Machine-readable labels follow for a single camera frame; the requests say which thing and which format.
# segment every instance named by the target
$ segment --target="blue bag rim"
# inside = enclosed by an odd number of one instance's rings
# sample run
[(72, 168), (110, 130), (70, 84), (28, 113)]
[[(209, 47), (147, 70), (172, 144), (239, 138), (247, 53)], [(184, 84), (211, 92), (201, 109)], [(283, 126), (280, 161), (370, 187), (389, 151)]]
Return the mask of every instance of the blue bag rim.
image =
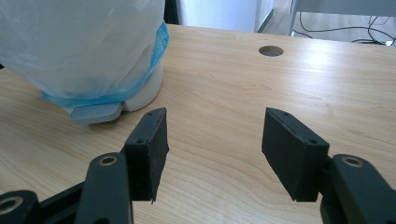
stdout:
[(98, 98), (93, 99), (80, 99), (80, 98), (65, 98), (58, 96), (51, 96), (46, 94), (45, 92), (41, 92), (42, 98), (49, 100), (56, 105), (61, 107), (77, 107), (77, 106), (86, 106), (86, 105), (102, 105), (109, 103), (117, 103), (125, 101), (134, 95), (136, 95), (149, 81), (151, 78), (152, 72), (156, 68), (158, 62), (163, 57), (163, 54), (166, 50), (166, 47), (169, 43), (169, 33), (166, 27), (165, 22), (161, 24), (160, 28), (157, 30), (157, 36), (155, 40), (155, 47), (152, 51), (151, 56), (151, 65), (149, 70), (144, 73), (141, 78), (139, 78), (136, 83), (134, 83), (128, 91), (116, 92), (109, 95), (100, 96)]

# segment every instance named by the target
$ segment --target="wooden table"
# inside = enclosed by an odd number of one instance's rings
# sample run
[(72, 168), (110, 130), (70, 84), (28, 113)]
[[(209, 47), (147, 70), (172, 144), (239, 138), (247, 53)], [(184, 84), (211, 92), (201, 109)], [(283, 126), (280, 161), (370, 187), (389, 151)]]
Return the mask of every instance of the wooden table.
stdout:
[[(290, 112), (331, 144), (370, 161), (396, 187), (396, 50), (287, 36), (169, 26), (163, 85), (147, 107), (109, 123), (74, 125), (37, 88), (0, 71), (0, 192), (39, 200), (84, 180), (89, 162), (119, 151), (144, 113), (168, 110), (170, 152), (158, 200), (135, 223), (320, 223), (295, 203), (262, 154), (267, 106)], [(259, 53), (278, 46), (279, 57)]]

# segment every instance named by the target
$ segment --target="plastic bag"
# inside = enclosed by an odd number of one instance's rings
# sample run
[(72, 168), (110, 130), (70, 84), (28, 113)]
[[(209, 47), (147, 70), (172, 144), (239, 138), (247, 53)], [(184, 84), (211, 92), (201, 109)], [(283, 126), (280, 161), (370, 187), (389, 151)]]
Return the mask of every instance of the plastic bag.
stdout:
[(0, 1), (0, 62), (63, 106), (134, 96), (163, 56), (164, 0)]

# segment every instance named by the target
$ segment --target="black cable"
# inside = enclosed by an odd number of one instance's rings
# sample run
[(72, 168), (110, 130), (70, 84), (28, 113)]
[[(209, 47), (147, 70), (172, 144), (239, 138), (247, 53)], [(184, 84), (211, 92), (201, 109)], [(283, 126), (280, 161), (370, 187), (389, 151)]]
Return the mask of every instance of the black cable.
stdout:
[(307, 34), (304, 34), (304, 33), (300, 33), (300, 32), (298, 32), (298, 31), (296, 31), (296, 30), (294, 30), (294, 29), (293, 29), (293, 31), (294, 31), (295, 33), (299, 34), (299, 35), (305, 35), (305, 36), (308, 36), (308, 37), (311, 38), (311, 39), (314, 38), (314, 37), (312, 37), (312, 36), (310, 36), (310, 35), (307, 35)]
[(381, 41), (379, 41), (379, 40), (376, 40), (376, 39), (372, 36), (372, 34), (371, 34), (371, 32), (370, 32), (370, 31), (371, 31), (371, 27), (373, 26), (373, 24), (374, 24), (374, 22), (376, 21), (376, 19), (378, 19), (377, 16), (374, 18), (373, 22), (370, 23), (370, 26), (369, 26), (369, 28), (367, 29), (367, 33), (368, 33), (369, 36), (374, 40), (375, 43), (377, 43), (377, 44), (379, 44), (379, 45), (385, 45), (384, 42), (381, 42)]
[[(371, 22), (371, 18), (372, 18), (372, 17), (373, 17), (373, 16), (370, 16), (370, 20), (369, 20), (369, 23), (368, 23), (369, 25), (370, 25), (370, 23), (372, 23), (372, 22)], [(382, 24), (373, 24), (373, 25), (385, 25), (385, 24), (388, 22), (389, 18), (390, 18), (390, 17), (387, 17), (387, 19), (386, 19)]]
[(360, 43), (360, 44), (378, 44), (372, 39), (356, 39), (352, 40), (351, 43)]
[(395, 43), (395, 41), (396, 41), (396, 36), (393, 38), (393, 41), (389, 46), (392, 46)]
[[(300, 12), (300, 24), (301, 24), (301, 27), (302, 27), (305, 31), (307, 31), (307, 32), (312, 32), (312, 33), (317, 32), (317, 33), (319, 33), (319, 32), (329, 32), (329, 31), (348, 30), (348, 29), (366, 29), (366, 30), (369, 29), (368, 27), (364, 27), (364, 26), (350, 26), (350, 27), (334, 28), (334, 29), (329, 29), (329, 30), (308, 30), (308, 29), (306, 29), (306, 28), (303, 26), (303, 22), (302, 22), (302, 19), (301, 19), (301, 15), (302, 15), (302, 12)], [(374, 28), (371, 28), (371, 30), (376, 31), (376, 32), (379, 32), (379, 33), (381, 33), (381, 34), (383, 34), (383, 35), (386, 35), (387, 37), (393, 39), (393, 36), (391, 36), (391, 35), (389, 35), (389, 34), (383, 32), (383, 31), (380, 31), (380, 30), (377, 30), (377, 29), (374, 29)]]

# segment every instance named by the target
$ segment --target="light wood tabletop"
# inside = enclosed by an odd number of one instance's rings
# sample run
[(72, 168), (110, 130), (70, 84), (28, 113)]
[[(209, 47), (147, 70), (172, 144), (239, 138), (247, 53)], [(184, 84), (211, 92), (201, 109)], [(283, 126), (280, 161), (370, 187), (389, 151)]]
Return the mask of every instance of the light wood tabletop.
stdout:
[[(135, 223), (321, 223), (319, 203), (293, 202), (262, 154), (265, 107), (302, 121), (330, 156), (370, 161), (396, 188), (395, 48), (168, 28), (159, 95), (112, 122), (75, 125), (0, 70), (0, 193), (29, 189), (42, 201), (76, 185), (158, 107), (167, 108), (170, 152), (157, 202), (134, 202)], [(284, 53), (263, 56), (263, 46)]]

